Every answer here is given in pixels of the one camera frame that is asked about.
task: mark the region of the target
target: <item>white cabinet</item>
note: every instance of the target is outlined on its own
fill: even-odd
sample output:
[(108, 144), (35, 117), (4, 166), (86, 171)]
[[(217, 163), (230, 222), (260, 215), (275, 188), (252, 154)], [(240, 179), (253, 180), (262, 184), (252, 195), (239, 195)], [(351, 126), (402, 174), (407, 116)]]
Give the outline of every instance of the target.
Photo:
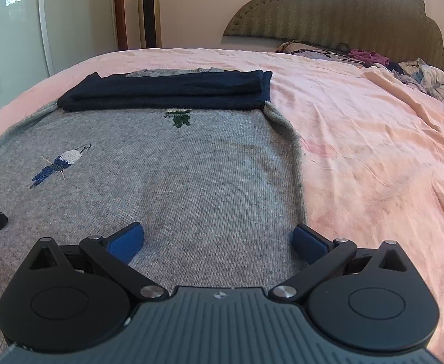
[(116, 50), (112, 12), (112, 0), (0, 0), (0, 108), (49, 75)]

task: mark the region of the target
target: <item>folded clothing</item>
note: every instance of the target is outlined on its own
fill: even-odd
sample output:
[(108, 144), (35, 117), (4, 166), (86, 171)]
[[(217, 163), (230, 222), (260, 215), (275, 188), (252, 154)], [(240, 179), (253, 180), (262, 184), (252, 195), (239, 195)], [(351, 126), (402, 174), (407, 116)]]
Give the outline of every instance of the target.
[(97, 72), (61, 96), (65, 111), (127, 108), (252, 110), (270, 100), (271, 71), (197, 72), (175, 76), (101, 78)]
[(224, 72), (221, 68), (197, 68), (195, 70), (179, 70), (177, 68), (158, 68), (156, 70), (139, 70), (126, 76), (141, 78), (142, 76), (173, 76), (182, 74), (195, 74), (196, 72)]

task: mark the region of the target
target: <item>pile of clothes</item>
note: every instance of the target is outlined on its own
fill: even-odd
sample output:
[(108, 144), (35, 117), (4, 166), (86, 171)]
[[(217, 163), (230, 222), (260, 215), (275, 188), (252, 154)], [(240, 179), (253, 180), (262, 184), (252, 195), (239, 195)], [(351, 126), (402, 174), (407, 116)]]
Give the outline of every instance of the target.
[(345, 43), (339, 44), (336, 49), (329, 49), (307, 45), (301, 41), (290, 41), (282, 44), (276, 52), (309, 59), (332, 60), (359, 68), (372, 66), (386, 68), (403, 84), (441, 102), (444, 101), (444, 71), (427, 65), (422, 59), (417, 59), (414, 62), (396, 63), (377, 52), (361, 49), (351, 50)]
[(361, 59), (363, 62), (371, 63), (376, 67), (387, 68), (403, 84), (428, 94), (441, 102), (444, 101), (444, 71), (427, 65), (423, 59), (397, 64), (376, 52), (358, 49), (352, 50), (349, 57)]

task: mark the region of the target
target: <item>pink bedsheet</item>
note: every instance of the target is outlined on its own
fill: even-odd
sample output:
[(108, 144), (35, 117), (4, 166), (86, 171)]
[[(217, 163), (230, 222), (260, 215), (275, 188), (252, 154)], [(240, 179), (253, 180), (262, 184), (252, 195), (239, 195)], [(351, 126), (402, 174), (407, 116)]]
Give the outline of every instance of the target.
[(308, 224), (374, 248), (399, 241), (441, 310), (429, 349), (444, 362), (444, 104), (385, 70), (263, 52), (116, 52), (44, 80), (0, 110), (0, 134), (87, 74), (152, 68), (271, 70), (271, 100), (294, 125)]

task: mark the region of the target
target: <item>grey sweater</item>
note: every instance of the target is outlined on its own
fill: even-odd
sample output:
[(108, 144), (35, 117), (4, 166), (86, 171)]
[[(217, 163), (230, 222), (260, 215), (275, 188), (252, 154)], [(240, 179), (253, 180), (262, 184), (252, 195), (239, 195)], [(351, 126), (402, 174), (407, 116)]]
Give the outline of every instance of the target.
[(289, 246), (305, 221), (299, 142), (273, 105), (54, 108), (0, 140), (0, 295), (38, 238), (77, 244), (134, 221), (146, 238), (130, 265), (169, 290), (270, 288), (300, 270)]

